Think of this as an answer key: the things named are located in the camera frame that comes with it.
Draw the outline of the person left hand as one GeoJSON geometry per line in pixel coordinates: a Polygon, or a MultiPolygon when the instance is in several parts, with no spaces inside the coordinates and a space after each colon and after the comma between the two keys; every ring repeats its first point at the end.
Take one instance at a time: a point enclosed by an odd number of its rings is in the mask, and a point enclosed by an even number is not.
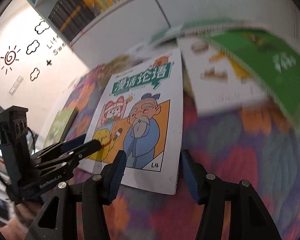
{"type": "Polygon", "coordinates": [[[14,205],[15,217],[0,228],[5,239],[24,239],[42,205],[33,202],[22,202],[14,205]]]}

